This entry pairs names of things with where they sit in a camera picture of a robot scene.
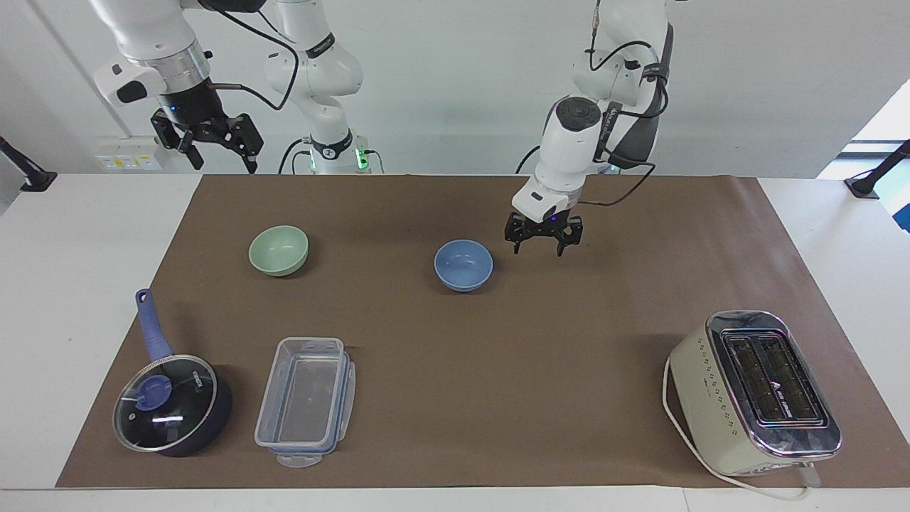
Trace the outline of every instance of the wall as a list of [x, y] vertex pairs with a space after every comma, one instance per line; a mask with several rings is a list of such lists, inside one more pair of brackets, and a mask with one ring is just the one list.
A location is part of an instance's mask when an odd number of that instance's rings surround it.
[[23, 181], [8, 162], [0, 161], [0, 215], [13, 203]]
[[[571, 63], [588, 44], [593, 0], [325, 5], [366, 74], [342, 102], [389, 171], [500, 173], [539, 143], [548, 108], [574, 90]], [[271, 5], [266, 12], [274, 19]], [[668, 16], [672, 104], [653, 155], [664, 174], [814, 177], [910, 77], [905, 0], [692, 0], [670, 2]], [[216, 14], [187, 18], [215, 52], [216, 80], [271, 93], [262, 76], [270, 43]], [[5, 0], [0, 38], [0, 130], [33, 159], [96, 171], [94, 137], [151, 134], [154, 101], [119, 109], [119, 127], [84, 80], [115, 52], [86, 0]], [[307, 132], [293, 107], [275, 113], [240, 92], [222, 97], [228, 113], [256, 120], [263, 172]], [[243, 172], [220, 148], [203, 153], [206, 172]], [[188, 171], [175, 162], [170, 170]]]

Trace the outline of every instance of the cream toaster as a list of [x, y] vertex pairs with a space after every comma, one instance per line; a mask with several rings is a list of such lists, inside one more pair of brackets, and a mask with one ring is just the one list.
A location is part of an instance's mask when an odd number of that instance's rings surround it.
[[726, 476], [833, 457], [842, 444], [786, 325], [768, 312], [712, 315], [668, 365], [698, 453]]

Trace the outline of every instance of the saucepan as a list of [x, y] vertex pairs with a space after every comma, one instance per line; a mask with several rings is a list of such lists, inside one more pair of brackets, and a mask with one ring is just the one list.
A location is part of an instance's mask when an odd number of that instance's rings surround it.
[[152, 363], [120, 392], [114, 433], [137, 452], [188, 456], [221, 434], [233, 402], [230, 387], [205, 360], [174, 355], [150, 290], [136, 293], [136, 307]]

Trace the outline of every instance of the blue pan handle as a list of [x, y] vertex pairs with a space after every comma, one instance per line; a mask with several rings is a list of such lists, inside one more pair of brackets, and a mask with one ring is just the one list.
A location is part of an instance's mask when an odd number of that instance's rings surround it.
[[161, 333], [158, 311], [155, 309], [155, 299], [152, 298], [151, 290], [145, 288], [136, 292], [136, 307], [139, 309], [139, 325], [142, 327], [142, 336], [146, 339], [148, 357], [154, 362], [174, 355], [165, 335]]

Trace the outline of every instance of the transparent container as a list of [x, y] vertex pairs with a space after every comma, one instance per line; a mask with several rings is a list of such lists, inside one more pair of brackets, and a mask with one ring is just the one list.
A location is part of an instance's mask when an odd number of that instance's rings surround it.
[[313, 466], [344, 439], [355, 383], [354, 363], [341, 340], [282, 340], [259, 409], [256, 444], [283, 466]]

